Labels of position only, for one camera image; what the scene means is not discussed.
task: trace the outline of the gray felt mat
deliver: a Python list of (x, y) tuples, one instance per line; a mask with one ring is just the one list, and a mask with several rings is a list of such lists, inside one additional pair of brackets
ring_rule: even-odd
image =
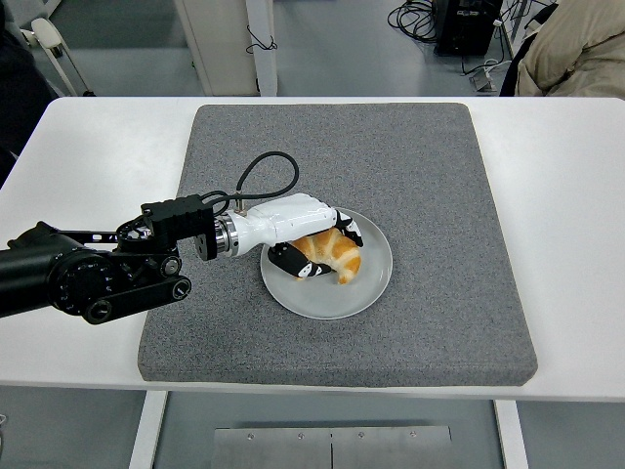
[[(232, 193), (247, 164), (272, 149), (300, 164), (293, 192), (350, 208), (384, 231), (394, 255), (389, 286), (358, 315), (310, 320), (271, 297), (260, 247), (204, 263), (182, 241), (193, 291), (148, 314), (144, 379), (496, 386), (533, 375), (536, 357), (464, 106), (202, 107), (179, 194)], [(269, 158), (244, 189), (269, 192), (291, 175), (287, 162)]]

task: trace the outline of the screw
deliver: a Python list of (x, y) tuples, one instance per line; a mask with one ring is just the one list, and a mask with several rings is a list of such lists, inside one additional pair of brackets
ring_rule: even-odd
[(180, 262), (178, 259), (168, 259), (163, 265), (163, 272), (166, 276), (172, 276), (180, 269)]

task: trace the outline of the white table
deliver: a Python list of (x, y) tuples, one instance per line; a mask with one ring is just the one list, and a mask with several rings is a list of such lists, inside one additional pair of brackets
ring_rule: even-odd
[[(39, 220), (64, 230), (110, 231), (136, 217), (142, 203), (174, 197), (191, 122), (202, 105), (402, 101), (469, 107), (538, 371), (521, 387), (345, 391), (625, 402), (625, 103), (618, 100), (60, 99), (46, 111), (0, 191), (0, 240), (4, 244)], [(207, 181), (206, 189), (224, 188)], [(0, 385), (324, 390), (144, 382), (137, 351), (145, 317), (92, 326), (45, 308), (2, 319)]]

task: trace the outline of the white robotic hand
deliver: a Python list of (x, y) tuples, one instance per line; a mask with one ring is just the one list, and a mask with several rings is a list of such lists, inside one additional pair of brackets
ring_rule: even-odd
[(270, 260), (295, 277), (314, 277), (331, 272), (323, 264), (310, 261), (288, 241), (336, 227), (362, 246), (356, 222), (348, 215), (305, 193), (257, 205), (245, 215), (229, 210), (219, 217), (226, 228), (226, 256), (240, 256), (258, 244), (266, 244)]
[(228, 210), (221, 217), (229, 228), (227, 256), (241, 256), (258, 244), (275, 246), (336, 225), (337, 211), (305, 193), (295, 193), (250, 208), (245, 216)]

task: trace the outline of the black robot finger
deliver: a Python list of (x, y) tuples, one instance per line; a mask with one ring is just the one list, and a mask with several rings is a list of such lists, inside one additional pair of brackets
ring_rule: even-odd
[(268, 257), (272, 264), (293, 277), (316, 277), (332, 272), (330, 267), (310, 261), (299, 249), (287, 242), (271, 247)]
[(362, 234), (360, 233), (358, 224), (352, 217), (337, 210), (335, 227), (338, 228), (343, 235), (355, 242), (356, 246), (362, 247)]

